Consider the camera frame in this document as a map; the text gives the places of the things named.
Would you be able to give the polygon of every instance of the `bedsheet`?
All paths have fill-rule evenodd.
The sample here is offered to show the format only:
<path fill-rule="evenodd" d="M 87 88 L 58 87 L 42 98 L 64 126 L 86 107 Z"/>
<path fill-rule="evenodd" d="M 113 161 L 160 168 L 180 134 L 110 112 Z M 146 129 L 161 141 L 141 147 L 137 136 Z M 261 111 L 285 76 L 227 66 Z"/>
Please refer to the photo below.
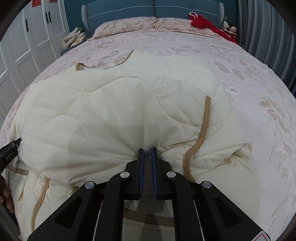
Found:
<path fill-rule="evenodd" d="M 276 240 L 296 212 L 296 100 L 267 65 L 239 46 L 224 39 L 167 30 L 128 32 L 81 44 L 34 82 L 64 73 L 77 62 L 113 66 L 133 49 L 163 56 L 200 56 L 209 63 L 232 101 L 259 169 L 260 219 L 256 222 Z M 10 141 L 13 117 L 28 88 L 2 125 L 0 147 Z"/>

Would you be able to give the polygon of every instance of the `white wardrobe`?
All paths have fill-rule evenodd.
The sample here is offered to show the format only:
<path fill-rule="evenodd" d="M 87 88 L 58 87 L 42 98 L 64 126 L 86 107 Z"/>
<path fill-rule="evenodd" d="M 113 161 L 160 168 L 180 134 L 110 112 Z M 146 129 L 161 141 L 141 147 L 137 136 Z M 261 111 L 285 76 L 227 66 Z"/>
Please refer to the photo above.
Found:
<path fill-rule="evenodd" d="M 64 0 L 30 2 L 0 42 L 0 127 L 22 91 L 61 56 L 69 33 Z"/>

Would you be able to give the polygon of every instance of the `metal screw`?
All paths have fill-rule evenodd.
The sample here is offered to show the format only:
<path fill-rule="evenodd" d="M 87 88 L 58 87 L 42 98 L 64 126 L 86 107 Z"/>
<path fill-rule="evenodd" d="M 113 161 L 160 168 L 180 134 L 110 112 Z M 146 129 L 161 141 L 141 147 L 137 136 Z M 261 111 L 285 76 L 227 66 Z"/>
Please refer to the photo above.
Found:
<path fill-rule="evenodd" d="M 176 176 L 176 173 L 175 172 L 167 172 L 167 176 L 173 178 Z"/>
<path fill-rule="evenodd" d="M 205 182 L 202 183 L 202 186 L 204 188 L 210 188 L 212 186 L 212 184 L 210 182 L 208 182 L 208 181 L 205 181 Z"/>
<path fill-rule="evenodd" d="M 87 182 L 84 186 L 85 186 L 86 189 L 91 189 L 91 188 L 94 187 L 94 183 L 93 182 Z"/>
<path fill-rule="evenodd" d="M 128 172 L 122 172 L 122 173 L 120 173 L 120 176 L 122 178 L 127 178 L 127 177 L 129 177 L 129 173 Z"/>

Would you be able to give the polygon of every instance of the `folded towel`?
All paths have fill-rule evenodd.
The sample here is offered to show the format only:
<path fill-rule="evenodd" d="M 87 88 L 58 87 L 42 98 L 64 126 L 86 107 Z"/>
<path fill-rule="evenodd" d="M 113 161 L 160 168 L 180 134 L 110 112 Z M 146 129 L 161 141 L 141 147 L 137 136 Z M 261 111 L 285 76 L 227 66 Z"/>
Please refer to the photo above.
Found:
<path fill-rule="evenodd" d="M 80 43 L 82 43 L 82 42 L 84 42 L 86 40 L 87 40 L 87 36 L 86 35 L 82 36 L 79 39 L 77 38 L 77 40 L 74 43 L 72 43 L 70 47 L 74 47 L 74 46 L 76 46 L 76 45 L 78 45 L 78 44 L 80 44 Z"/>
<path fill-rule="evenodd" d="M 64 37 L 64 43 L 66 43 L 69 39 L 71 39 L 73 36 L 78 36 L 82 31 L 82 28 L 76 27 L 71 33 L 69 33 L 67 36 Z"/>
<path fill-rule="evenodd" d="M 65 45 L 66 45 L 66 46 L 70 46 L 72 43 L 75 42 L 76 39 L 77 39 L 77 36 L 73 36 L 71 39 L 69 39 L 69 40 L 65 43 Z"/>
<path fill-rule="evenodd" d="M 82 32 L 77 36 L 77 39 L 80 39 L 82 36 L 86 35 L 86 32 Z"/>

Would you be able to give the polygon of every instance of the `stuffed toy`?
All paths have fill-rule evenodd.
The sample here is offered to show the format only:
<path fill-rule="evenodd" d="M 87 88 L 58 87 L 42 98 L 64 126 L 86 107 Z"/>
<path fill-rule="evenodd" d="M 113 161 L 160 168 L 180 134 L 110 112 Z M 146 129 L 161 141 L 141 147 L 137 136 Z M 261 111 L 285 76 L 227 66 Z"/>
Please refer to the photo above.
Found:
<path fill-rule="evenodd" d="M 229 29 L 229 25 L 228 25 L 228 22 L 226 20 L 224 20 L 224 23 L 223 23 L 223 31 L 228 33 L 228 29 Z"/>
<path fill-rule="evenodd" d="M 236 32 L 237 32 L 237 28 L 233 24 L 229 24 L 228 35 L 231 38 L 236 39 L 237 38 Z"/>

